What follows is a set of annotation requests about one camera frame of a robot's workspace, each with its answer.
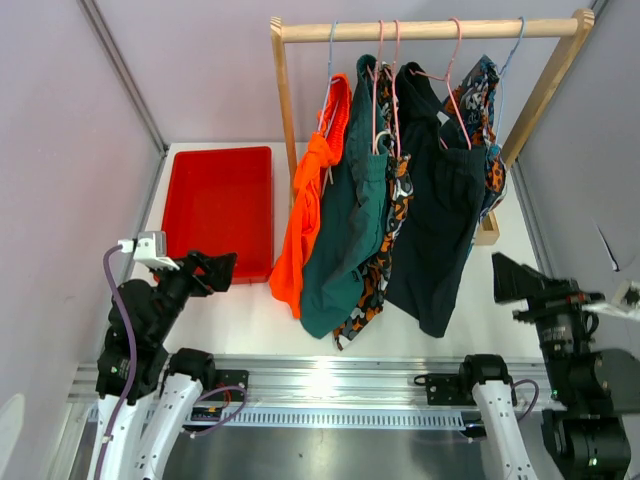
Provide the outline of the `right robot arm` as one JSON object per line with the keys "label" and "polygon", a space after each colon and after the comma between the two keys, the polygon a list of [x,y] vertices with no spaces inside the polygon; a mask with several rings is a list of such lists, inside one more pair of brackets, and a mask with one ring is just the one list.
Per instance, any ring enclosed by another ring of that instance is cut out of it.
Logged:
{"label": "right robot arm", "polygon": [[[524,300],[515,320],[536,328],[551,394],[563,410],[546,409],[545,449],[565,479],[622,479],[631,462],[623,417],[639,411],[639,361],[631,353],[596,351],[599,326],[592,308],[601,293],[583,291],[574,279],[552,279],[502,253],[492,256],[494,300]],[[513,407],[514,382],[498,355],[465,358],[458,395],[476,404],[500,479],[535,479]]]}

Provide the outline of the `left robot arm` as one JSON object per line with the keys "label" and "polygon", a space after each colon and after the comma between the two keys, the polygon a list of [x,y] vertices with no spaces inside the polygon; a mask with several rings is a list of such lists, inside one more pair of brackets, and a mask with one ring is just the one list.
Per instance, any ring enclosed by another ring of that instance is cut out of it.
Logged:
{"label": "left robot arm", "polygon": [[195,403],[221,393],[214,357],[166,337],[188,300],[229,289],[237,256],[192,251],[154,270],[156,284],[111,282],[112,307],[97,361],[98,425],[91,479],[160,479]]}

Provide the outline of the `pink hanger of patterned shorts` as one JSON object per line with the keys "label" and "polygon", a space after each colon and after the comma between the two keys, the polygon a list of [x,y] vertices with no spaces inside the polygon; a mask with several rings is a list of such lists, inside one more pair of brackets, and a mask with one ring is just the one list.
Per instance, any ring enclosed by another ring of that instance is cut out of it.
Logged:
{"label": "pink hanger of patterned shorts", "polygon": [[399,125],[399,100],[397,96],[396,89],[396,79],[398,74],[398,57],[400,51],[400,42],[401,42],[401,31],[400,31],[400,22],[399,20],[393,20],[395,26],[395,50],[394,50],[394,59],[391,67],[391,87],[392,87],[392,106],[393,106],[393,120],[394,120],[394,134],[395,134],[395,147],[396,147],[396,158],[400,158],[402,154],[401,147],[401,134],[400,134],[400,125]]}

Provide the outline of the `teal green shorts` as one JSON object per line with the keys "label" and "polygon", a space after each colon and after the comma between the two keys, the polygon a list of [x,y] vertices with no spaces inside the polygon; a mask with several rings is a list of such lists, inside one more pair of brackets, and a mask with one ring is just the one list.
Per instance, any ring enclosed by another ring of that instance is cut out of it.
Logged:
{"label": "teal green shorts", "polygon": [[374,56],[357,60],[344,151],[332,168],[333,183],[321,201],[320,231],[303,269],[300,321],[316,339],[350,317],[364,288],[361,265],[377,253],[384,235],[388,149],[373,146],[384,126],[373,96],[375,69]]}

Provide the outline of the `blue orange patterned shorts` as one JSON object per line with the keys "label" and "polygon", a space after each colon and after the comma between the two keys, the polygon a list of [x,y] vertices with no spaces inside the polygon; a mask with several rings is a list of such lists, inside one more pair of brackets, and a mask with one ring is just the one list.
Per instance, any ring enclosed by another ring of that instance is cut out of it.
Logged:
{"label": "blue orange patterned shorts", "polygon": [[499,80],[496,64],[483,55],[461,84],[442,102],[444,121],[440,128],[441,145],[448,148],[457,140],[466,144],[463,133],[466,131],[473,146],[486,148],[485,194],[478,223],[501,202],[506,184],[506,166],[493,130],[494,100]]}

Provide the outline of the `blue hanger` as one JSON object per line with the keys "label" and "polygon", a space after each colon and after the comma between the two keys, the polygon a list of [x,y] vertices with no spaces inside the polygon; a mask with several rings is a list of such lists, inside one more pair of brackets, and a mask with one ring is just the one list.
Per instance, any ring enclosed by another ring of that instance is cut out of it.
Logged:
{"label": "blue hanger", "polygon": [[326,85],[325,96],[322,104],[322,109],[319,114],[318,125],[317,125],[317,131],[321,133],[323,136],[326,136],[327,131],[330,129],[330,127],[328,126],[328,122],[325,120],[325,117],[326,117],[326,110],[328,106],[331,86],[333,85],[333,76],[334,76],[333,45],[334,45],[335,34],[336,34],[336,29],[338,25],[339,25],[339,21],[335,20],[331,26],[329,42],[328,42],[327,85]]}
{"label": "blue hanger", "polygon": [[501,127],[502,127],[502,118],[503,118],[503,112],[504,112],[504,108],[505,108],[505,104],[506,104],[506,85],[507,85],[507,75],[509,72],[509,68],[510,65],[512,63],[512,59],[514,57],[514,55],[516,54],[522,39],[524,38],[524,34],[526,33],[526,28],[527,28],[527,20],[524,16],[521,16],[519,18],[520,20],[520,31],[519,31],[519,35],[517,37],[517,40],[515,42],[515,44],[513,45],[513,47],[511,48],[504,64],[502,65],[501,69],[499,70],[499,76],[500,76],[500,104],[499,104],[499,110],[498,110],[498,115],[496,118],[496,125],[495,125],[495,134],[496,134],[496,142],[499,142],[500,138],[501,138]]}

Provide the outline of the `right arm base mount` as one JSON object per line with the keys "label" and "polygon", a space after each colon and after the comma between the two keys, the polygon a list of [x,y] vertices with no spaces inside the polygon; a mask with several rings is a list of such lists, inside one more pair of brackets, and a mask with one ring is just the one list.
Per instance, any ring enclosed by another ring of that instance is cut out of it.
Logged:
{"label": "right arm base mount", "polygon": [[430,406],[474,406],[472,388],[460,374],[417,375],[413,382],[423,387]]}

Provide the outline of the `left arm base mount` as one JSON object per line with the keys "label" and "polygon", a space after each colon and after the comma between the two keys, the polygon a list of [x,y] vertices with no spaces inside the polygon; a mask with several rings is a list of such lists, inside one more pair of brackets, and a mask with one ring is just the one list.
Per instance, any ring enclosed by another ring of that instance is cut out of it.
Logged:
{"label": "left arm base mount", "polygon": [[[237,386],[245,390],[249,387],[250,373],[248,370],[222,369],[216,372],[214,388],[219,389],[228,386]],[[239,391],[227,391],[217,393],[209,398],[209,401],[221,405],[241,403],[245,395]]]}

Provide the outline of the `orange black patterned shorts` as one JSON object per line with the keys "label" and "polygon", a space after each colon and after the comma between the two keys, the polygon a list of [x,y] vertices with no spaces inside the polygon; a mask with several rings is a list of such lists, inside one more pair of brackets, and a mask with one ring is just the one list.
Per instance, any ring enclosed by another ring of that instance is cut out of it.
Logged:
{"label": "orange black patterned shorts", "polygon": [[386,126],[390,135],[382,138],[385,149],[385,197],[382,204],[382,240],[375,254],[370,256],[359,268],[363,279],[363,290],[354,310],[333,332],[336,347],[343,350],[367,327],[373,318],[381,313],[384,300],[391,279],[392,254],[394,244],[399,236],[401,227],[408,216],[409,203],[413,198],[414,188],[408,171],[411,155],[402,151],[401,157],[396,158],[391,67],[382,62],[383,75],[379,80],[379,104],[386,118]]}

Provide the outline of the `dark navy shorts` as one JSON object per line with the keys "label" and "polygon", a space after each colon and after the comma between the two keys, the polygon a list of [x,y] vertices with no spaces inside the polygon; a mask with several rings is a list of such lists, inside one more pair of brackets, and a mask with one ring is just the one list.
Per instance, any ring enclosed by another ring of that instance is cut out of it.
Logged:
{"label": "dark navy shorts", "polygon": [[395,241],[386,298],[434,338],[444,336],[485,192],[486,149],[441,143],[442,103],[416,62],[396,79],[401,146],[411,155],[413,198]]}

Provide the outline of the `pink hanger of teal shorts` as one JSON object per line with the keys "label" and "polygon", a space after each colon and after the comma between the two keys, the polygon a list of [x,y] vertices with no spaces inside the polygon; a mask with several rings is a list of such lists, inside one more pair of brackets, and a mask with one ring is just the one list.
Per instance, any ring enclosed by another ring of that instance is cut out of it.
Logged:
{"label": "pink hanger of teal shorts", "polygon": [[379,80],[383,75],[383,47],[385,24],[383,20],[378,21],[379,24],[379,40],[376,61],[373,71],[372,82],[372,153],[380,154],[380,145],[384,144],[383,137],[390,135],[390,130],[386,126],[386,118],[383,115],[382,107],[379,104]]}

